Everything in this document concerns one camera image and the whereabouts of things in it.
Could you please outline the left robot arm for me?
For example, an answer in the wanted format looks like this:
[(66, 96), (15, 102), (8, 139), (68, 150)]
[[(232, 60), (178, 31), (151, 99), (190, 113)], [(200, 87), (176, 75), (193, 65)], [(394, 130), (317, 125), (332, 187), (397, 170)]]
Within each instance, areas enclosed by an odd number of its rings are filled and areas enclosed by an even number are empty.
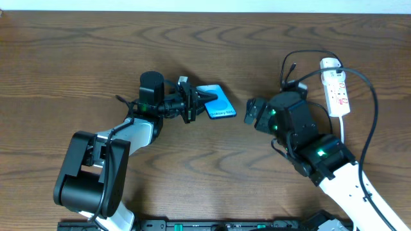
[(55, 204), (85, 216), (98, 230), (133, 229), (136, 216), (121, 201), (129, 156), (159, 136), (165, 118), (181, 116), (191, 123), (206, 103), (218, 98), (198, 90), (185, 76), (171, 84), (169, 95), (167, 83), (161, 73), (143, 73), (137, 99), (117, 97), (128, 108), (121, 124), (73, 134), (53, 191)]

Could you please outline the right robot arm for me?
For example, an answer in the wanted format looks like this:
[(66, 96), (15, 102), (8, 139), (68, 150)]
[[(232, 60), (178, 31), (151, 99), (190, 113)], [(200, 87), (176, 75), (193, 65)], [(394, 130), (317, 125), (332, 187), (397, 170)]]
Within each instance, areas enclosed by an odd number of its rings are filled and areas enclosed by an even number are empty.
[(245, 122), (273, 135), (286, 149), (280, 154), (334, 200), (360, 230), (408, 230), (359, 171), (347, 146), (332, 133), (319, 132), (308, 102), (299, 93), (248, 100)]

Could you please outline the blue Galaxy smartphone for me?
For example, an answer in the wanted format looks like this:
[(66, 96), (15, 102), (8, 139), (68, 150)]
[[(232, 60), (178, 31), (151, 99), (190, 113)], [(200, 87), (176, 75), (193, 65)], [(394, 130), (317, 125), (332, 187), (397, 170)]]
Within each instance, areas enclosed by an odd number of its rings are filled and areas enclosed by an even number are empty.
[(203, 85), (198, 86), (198, 90), (202, 92), (216, 94), (217, 99), (205, 104), (205, 109), (210, 119), (223, 119), (235, 117), (236, 111), (219, 85)]

